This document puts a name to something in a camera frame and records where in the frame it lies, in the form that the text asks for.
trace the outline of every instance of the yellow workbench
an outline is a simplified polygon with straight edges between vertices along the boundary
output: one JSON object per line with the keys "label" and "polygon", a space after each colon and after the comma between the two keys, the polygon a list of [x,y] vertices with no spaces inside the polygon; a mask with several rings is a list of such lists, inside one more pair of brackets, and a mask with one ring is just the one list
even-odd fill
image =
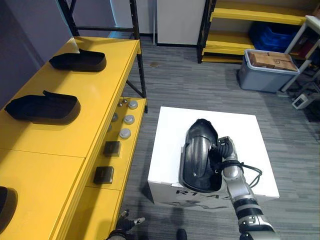
{"label": "yellow workbench", "polygon": [[[0,185],[18,194],[16,211],[1,240],[93,240],[106,238],[115,226],[147,103],[133,98],[137,109],[117,106],[141,53],[140,42],[79,36],[56,55],[78,48],[105,53],[106,68],[75,72],[54,69],[46,62],[12,98],[42,95],[43,90],[76,96],[81,110],[72,123],[33,124],[12,118],[4,108],[0,111]],[[119,118],[111,123],[114,112]],[[122,122],[127,114],[134,115],[134,124]],[[124,127],[131,130],[128,139],[118,137]],[[104,157],[105,141],[120,141],[120,156]],[[97,166],[114,167],[112,184],[93,183]],[[81,229],[74,232],[75,226]]]}

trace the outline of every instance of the button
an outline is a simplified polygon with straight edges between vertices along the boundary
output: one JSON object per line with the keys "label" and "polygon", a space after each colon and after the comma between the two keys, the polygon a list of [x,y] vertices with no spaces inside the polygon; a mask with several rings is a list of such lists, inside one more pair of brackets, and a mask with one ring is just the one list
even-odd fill
{"label": "button", "polygon": [[115,112],[112,116],[111,122],[115,122],[118,120],[118,114]]}
{"label": "button", "polygon": [[133,115],[126,115],[123,119],[126,124],[133,124],[135,122],[135,117]]}
{"label": "button", "polygon": [[135,100],[132,100],[132,101],[129,102],[128,107],[130,109],[136,109],[138,107],[138,102],[135,101]]}
{"label": "button", "polygon": [[128,128],[121,129],[119,133],[120,138],[122,139],[128,139],[131,136],[131,131]]}

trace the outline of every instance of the white box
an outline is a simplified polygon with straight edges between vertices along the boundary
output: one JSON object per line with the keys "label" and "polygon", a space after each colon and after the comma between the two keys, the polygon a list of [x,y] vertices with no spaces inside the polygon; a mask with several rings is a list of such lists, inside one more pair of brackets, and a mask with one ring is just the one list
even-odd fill
{"label": "white box", "polygon": [[[275,177],[256,116],[216,111],[161,107],[150,163],[148,183],[157,205],[184,207],[191,210],[217,212],[231,209],[226,189],[200,193],[179,183],[181,151],[186,133],[197,119],[206,119],[218,133],[233,140],[239,162],[262,170],[258,185],[252,190],[258,202],[279,198]],[[244,168],[248,183],[256,177]]]}

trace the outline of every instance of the wall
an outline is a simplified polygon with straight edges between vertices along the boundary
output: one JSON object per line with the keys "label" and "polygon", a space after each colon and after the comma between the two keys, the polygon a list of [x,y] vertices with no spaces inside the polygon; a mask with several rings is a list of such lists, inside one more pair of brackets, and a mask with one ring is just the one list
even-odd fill
{"label": "wall", "polygon": [[[110,2],[116,26],[132,28],[129,0],[110,0]],[[156,4],[156,0],[136,0],[139,31],[142,34],[151,34],[154,32],[154,4]]]}
{"label": "wall", "polygon": [[157,41],[196,45],[205,0],[158,0]]}
{"label": "wall", "polygon": [[0,23],[0,108],[2,108],[43,64],[43,60],[4,1],[0,1]]}
{"label": "wall", "polygon": [[[0,20],[1,108],[72,35],[56,0],[0,0]],[[115,25],[109,0],[77,1],[74,20],[77,25]],[[80,31],[82,36],[108,34]]]}

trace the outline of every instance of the wooden shelf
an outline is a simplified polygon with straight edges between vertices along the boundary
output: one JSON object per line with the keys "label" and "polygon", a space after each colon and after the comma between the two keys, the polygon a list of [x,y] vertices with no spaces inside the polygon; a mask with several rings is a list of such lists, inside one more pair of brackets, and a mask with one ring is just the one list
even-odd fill
{"label": "wooden shelf", "polygon": [[244,55],[245,49],[255,49],[246,33],[211,31],[202,55],[204,53]]}
{"label": "wooden shelf", "polygon": [[[144,98],[126,99],[128,102],[136,100],[138,107],[129,109],[127,104],[121,107],[117,106],[115,112],[118,115],[118,120],[111,122],[112,129],[106,133],[103,139],[98,157],[90,172],[65,239],[105,239],[116,226],[147,102]],[[133,115],[134,123],[130,125],[124,123],[125,115]],[[123,128],[128,128],[131,131],[131,136],[128,139],[119,137],[119,132]],[[119,156],[106,157],[103,155],[106,141],[120,141]],[[97,185],[93,183],[96,167],[114,168],[111,184]]]}
{"label": "wooden shelf", "polygon": [[307,11],[287,7],[218,1],[210,21],[213,18],[223,18],[302,25],[307,14]]}

